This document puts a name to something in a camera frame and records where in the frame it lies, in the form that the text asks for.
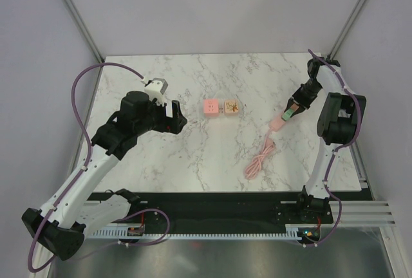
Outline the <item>green charger plug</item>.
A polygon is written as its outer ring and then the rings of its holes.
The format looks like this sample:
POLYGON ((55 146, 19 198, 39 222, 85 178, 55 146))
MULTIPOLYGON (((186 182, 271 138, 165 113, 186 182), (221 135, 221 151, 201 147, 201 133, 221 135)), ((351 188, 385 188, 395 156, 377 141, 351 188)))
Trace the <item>green charger plug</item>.
POLYGON ((281 115, 281 119, 287 122, 294 115, 294 113, 295 109, 289 108, 281 115))

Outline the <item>pink power strip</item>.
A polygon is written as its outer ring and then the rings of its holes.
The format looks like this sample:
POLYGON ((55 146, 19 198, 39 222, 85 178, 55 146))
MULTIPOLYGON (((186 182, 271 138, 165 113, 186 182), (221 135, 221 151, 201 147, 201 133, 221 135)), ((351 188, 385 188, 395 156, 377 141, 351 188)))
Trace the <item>pink power strip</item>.
POLYGON ((271 131, 278 132, 285 124, 286 121, 283 120, 283 114, 281 113, 269 123, 269 127, 271 131))

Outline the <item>pink cube socket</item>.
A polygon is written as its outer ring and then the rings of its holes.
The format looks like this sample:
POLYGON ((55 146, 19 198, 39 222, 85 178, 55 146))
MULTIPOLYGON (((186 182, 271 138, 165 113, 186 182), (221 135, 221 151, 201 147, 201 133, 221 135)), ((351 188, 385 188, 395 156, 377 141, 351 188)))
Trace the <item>pink cube socket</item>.
POLYGON ((203 114, 207 118, 214 118, 220 115, 219 101, 216 98, 205 99, 203 101, 203 114))

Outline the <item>peach cube socket adapter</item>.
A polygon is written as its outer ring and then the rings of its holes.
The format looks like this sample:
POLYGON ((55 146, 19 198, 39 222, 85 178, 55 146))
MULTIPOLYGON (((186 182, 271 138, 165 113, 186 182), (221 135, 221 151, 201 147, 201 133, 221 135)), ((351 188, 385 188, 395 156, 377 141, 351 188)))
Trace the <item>peach cube socket adapter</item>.
POLYGON ((239 115, 239 102, 236 99, 227 99, 223 103, 223 112, 226 116, 239 115))

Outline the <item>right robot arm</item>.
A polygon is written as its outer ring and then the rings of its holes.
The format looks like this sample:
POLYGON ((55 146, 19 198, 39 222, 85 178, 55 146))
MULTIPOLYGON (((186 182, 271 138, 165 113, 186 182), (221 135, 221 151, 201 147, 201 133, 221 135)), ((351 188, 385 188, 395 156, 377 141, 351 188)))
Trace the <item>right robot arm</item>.
POLYGON ((282 121, 287 122, 308 110, 320 91, 326 94, 316 127, 319 152, 294 210, 296 218, 305 223, 328 217, 329 201, 333 198, 330 184, 335 177, 340 151, 356 141, 366 108, 366 97, 356 95, 349 88, 338 61, 312 55, 307 68, 308 81, 289 98, 281 115, 282 121))

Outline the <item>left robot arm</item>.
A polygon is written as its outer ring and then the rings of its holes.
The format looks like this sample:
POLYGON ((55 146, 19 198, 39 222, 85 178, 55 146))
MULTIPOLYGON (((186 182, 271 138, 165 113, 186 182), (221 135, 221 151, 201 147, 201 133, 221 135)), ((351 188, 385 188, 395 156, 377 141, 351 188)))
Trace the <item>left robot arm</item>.
POLYGON ((180 103, 161 103, 141 91, 130 91, 100 126, 88 144, 85 162, 78 166, 60 189, 39 209, 28 208, 22 221, 35 243, 62 261, 72 258, 84 240, 112 221, 134 222, 141 215, 138 196, 127 189, 116 191, 93 213, 82 211, 106 174, 137 145, 138 137, 156 131, 181 133, 187 124, 180 103))

